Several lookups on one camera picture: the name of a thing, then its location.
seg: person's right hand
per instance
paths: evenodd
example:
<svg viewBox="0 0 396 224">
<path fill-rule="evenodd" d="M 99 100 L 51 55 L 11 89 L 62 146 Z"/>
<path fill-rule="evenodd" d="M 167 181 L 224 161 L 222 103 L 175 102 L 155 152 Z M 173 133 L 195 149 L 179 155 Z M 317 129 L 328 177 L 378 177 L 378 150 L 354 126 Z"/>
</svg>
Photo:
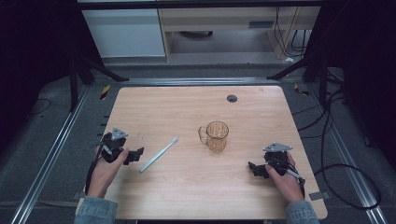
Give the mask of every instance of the person's right hand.
<svg viewBox="0 0 396 224">
<path fill-rule="evenodd" d="M 289 163 L 295 167 L 295 161 L 288 152 Z M 268 174 L 274 180 L 274 183 L 283 197 L 288 203 L 294 203 L 298 201 L 303 201 L 304 196 L 301 193 L 300 185 L 296 177 L 285 173 L 284 175 L 279 175 L 277 171 L 270 165 L 265 165 L 265 169 Z"/>
</svg>

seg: denim sleeve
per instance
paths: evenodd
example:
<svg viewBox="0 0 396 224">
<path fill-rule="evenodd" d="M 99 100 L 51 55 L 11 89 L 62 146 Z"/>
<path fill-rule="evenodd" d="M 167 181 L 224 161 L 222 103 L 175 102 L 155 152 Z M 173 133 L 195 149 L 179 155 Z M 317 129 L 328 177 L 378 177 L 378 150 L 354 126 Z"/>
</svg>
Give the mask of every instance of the denim sleeve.
<svg viewBox="0 0 396 224">
<path fill-rule="evenodd" d="M 117 203 L 105 199 L 86 196 L 74 223 L 114 223 L 118 206 Z"/>
<path fill-rule="evenodd" d="M 289 204 L 286 216 L 288 224 L 319 224 L 314 208 L 306 201 Z"/>
</svg>

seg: floor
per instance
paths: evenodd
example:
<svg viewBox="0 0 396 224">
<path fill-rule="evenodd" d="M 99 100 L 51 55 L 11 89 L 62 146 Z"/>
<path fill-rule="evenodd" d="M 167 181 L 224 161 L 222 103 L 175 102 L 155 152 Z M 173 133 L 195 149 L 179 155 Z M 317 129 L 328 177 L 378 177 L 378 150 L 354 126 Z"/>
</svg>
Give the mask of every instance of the floor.
<svg viewBox="0 0 396 224">
<path fill-rule="evenodd" d="M 302 33 L 298 33 L 293 46 L 301 46 Z M 142 62 L 139 59 L 128 65 L 107 64 L 108 69 L 130 78 L 130 82 L 116 83 L 93 71 L 96 80 L 92 86 L 79 84 L 81 104 L 74 113 L 69 113 L 68 79 L 62 78 L 48 84 L 40 92 L 40 100 L 37 100 L 31 116 L 8 146 L 8 155 L 0 160 L 0 223 L 12 222 L 14 217 L 20 217 L 26 223 L 73 221 L 92 153 L 103 134 L 117 91 L 125 86 L 161 85 L 155 82 L 158 79 L 169 81 L 166 85 L 181 85 L 182 82 L 177 80 L 186 81 L 183 79 L 186 77 L 191 85 L 203 84 L 197 82 L 203 78 L 209 80 L 206 82 L 209 85 L 219 84 L 210 82 L 213 81 L 211 78 L 219 78 L 216 80 L 222 81 L 222 84 L 224 81 L 235 84 L 242 78 L 255 85 L 279 85 L 285 92 L 296 126 L 302 128 L 311 123 L 321 114 L 316 97 L 318 83 L 304 83 L 303 68 L 279 81 L 266 80 L 266 77 L 275 75 L 291 64 L 286 58 L 280 61 L 275 59 L 271 47 L 262 41 L 266 38 L 264 32 L 256 31 L 215 31 L 211 37 L 177 34 L 169 62 Z M 300 53 L 293 49 L 296 48 L 289 45 L 288 52 Z M 107 84 L 111 86 L 110 91 L 105 100 L 100 100 Z M 298 90 L 295 90 L 294 84 L 298 84 Z M 337 85 L 329 85 L 330 92 L 338 88 Z M 329 185 L 355 204 L 375 203 L 375 189 L 381 191 L 382 201 L 379 207 L 368 211 L 353 208 L 334 196 L 322 175 L 318 174 L 320 189 L 330 192 L 332 196 L 325 201 L 329 215 L 320 222 L 396 223 L 395 171 L 378 148 L 364 145 L 364 135 L 344 102 L 339 99 L 332 104 L 332 127 L 326 129 L 328 131 L 325 132 L 323 145 L 325 164 L 349 163 L 358 166 L 374 180 L 375 186 L 360 173 L 341 168 L 326 172 Z M 75 117 L 75 120 L 68 122 L 71 117 Z M 320 168 L 320 136 L 324 120 L 300 131 L 314 171 Z M 35 185 L 37 180 L 44 183 Z M 23 210 L 21 207 L 26 204 L 27 198 L 36 202 L 32 210 Z M 19 209 L 26 211 L 26 214 L 16 214 Z M 270 222 L 285 223 L 284 220 Z M 117 223 L 133 222 L 118 220 Z"/>
</svg>

